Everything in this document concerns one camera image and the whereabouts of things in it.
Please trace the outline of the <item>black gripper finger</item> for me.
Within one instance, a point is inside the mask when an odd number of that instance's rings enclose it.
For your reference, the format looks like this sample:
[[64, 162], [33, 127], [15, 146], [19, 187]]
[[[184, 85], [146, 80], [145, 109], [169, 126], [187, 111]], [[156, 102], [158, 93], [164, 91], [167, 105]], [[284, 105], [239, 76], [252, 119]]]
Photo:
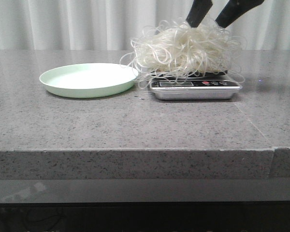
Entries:
[[249, 10], [261, 5], [264, 0], [230, 0], [216, 18], [216, 23], [227, 28]]
[[194, 0], [186, 18], [186, 22], [191, 28], [197, 28], [204, 19], [213, 3], [211, 0]]

